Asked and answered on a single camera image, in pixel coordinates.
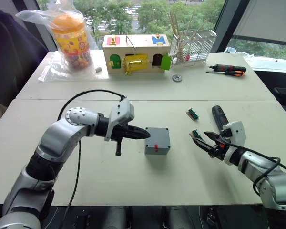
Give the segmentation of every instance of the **plastic jar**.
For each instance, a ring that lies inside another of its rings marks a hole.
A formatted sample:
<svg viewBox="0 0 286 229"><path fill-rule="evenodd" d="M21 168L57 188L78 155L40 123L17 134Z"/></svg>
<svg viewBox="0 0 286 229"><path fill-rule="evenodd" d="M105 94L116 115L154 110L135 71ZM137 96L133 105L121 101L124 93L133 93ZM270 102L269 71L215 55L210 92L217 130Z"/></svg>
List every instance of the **plastic jar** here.
<svg viewBox="0 0 286 229"><path fill-rule="evenodd" d="M88 36L81 15L64 13L53 19L54 38L63 53L68 66L82 69L92 63L89 52Z"/></svg>

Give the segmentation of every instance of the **orange screwdriver handle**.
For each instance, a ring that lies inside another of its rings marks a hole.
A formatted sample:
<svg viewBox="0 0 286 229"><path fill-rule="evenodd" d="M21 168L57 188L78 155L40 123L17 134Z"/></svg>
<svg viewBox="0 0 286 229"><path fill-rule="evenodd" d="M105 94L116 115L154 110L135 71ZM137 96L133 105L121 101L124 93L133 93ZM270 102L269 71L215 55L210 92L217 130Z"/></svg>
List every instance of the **orange screwdriver handle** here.
<svg viewBox="0 0 286 229"><path fill-rule="evenodd" d="M227 71L225 75L232 75L232 76L243 76L245 73L243 71Z"/></svg>

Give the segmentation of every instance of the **tree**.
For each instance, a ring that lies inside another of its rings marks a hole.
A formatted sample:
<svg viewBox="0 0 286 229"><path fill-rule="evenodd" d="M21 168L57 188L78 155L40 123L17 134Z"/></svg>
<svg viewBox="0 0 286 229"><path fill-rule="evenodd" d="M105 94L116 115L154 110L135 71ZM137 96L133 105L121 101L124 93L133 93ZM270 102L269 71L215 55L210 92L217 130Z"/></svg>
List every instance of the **tree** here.
<svg viewBox="0 0 286 229"><path fill-rule="evenodd" d="M37 0L40 10L48 10L49 0Z"/></svg>
<svg viewBox="0 0 286 229"><path fill-rule="evenodd" d="M165 33L169 30L166 0L145 0L138 9L140 29L145 34Z"/></svg>
<svg viewBox="0 0 286 229"><path fill-rule="evenodd" d="M179 29L185 31L188 23L193 19L189 25L189 30L198 29L203 22L208 19L208 22L202 29L213 30L225 0L206 0L200 4L184 5L182 2L177 2L171 6L170 11L177 16Z"/></svg>
<svg viewBox="0 0 286 229"><path fill-rule="evenodd" d="M254 56L263 56L275 59L285 59L286 60L286 46L247 41L241 39L231 39L228 47L233 47L237 52L246 52L248 54L253 54Z"/></svg>
<svg viewBox="0 0 286 229"><path fill-rule="evenodd" d="M91 27L94 36L97 32L97 26L102 20L107 19L108 0L74 0L75 8L80 11Z"/></svg>
<svg viewBox="0 0 286 229"><path fill-rule="evenodd" d="M111 34L129 34L132 30L132 17L127 13L130 7L128 1L110 1L107 6L108 30Z"/></svg>

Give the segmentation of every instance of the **white table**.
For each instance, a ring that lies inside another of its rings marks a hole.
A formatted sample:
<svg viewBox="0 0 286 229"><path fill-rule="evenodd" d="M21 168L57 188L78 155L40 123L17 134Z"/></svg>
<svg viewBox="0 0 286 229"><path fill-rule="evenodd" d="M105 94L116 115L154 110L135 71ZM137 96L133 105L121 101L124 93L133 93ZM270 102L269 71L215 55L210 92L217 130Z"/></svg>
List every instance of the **white table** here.
<svg viewBox="0 0 286 229"><path fill-rule="evenodd" d="M29 161L44 131L55 122L65 101L14 100L0 120L0 203ZM108 116L117 101L74 101ZM82 140L82 165L73 205L219 205L254 204L260 198L237 167L211 159L189 136L197 128L215 131L211 108L220 105L229 121L243 121L245 146L286 165L286 113L277 101L132 101L139 127L168 127L167 156L146 156L144 140L124 139L122 156L114 142L101 137ZM200 116L192 121L185 111ZM77 166L75 149L59 174L53 204L67 205Z"/></svg>
<svg viewBox="0 0 286 229"><path fill-rule="evenodd" d="M103 51L93 51L94 65L102 67L100 77L91 81L39 82L37 79L53 53L48 53L32 77L16 97L17 99L67 100L90 89L107 89L127 95L131 100L274 100L274 96L249 67L242 56L211 53L206 64L195 67L174 67L165 73L133 73L108 75ZM215 64L238 65L247 68L244 78L206 73L207 66ZM182 82L172 81L179 74ZM110 94L88 94L85 100L112 100Z"/></svg>

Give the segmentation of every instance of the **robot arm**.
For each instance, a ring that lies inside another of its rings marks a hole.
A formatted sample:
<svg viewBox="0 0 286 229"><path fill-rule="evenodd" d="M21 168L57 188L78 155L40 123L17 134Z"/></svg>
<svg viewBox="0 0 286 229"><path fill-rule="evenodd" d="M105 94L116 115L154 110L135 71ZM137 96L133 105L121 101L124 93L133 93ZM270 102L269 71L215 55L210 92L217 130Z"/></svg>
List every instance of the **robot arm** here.
<svg viewBox="0 0 286 229"><path fill-rule="evenodd" d="M84 136L102 136L117 141L121 155L123 137L143 139L149 133L128 125L134 108L127 99L115 106L109 118L83 107L69 109L66 116L50 126L41 138L29 163L22 169L3 204L0 229L40 229L40 220L51 206L57 175Z"/></svg>
<svg viewBox="0 0 286 229"><path fill-rule="evenodd" d="M230 137L231 143L245 143L245 130L241 122L228 123L223 127L222 135ZM216 157L228 165L238 166L238 170L253 182L274 165L274 162L255 153L229 146L227 141L216 133L205 134L215 141L215 146L210 146L194 136L192 139L200 148L207 151L211 158ZM277 166L258 181L257 189L267 212L270 229L286 229L286 173Z"/></svg>

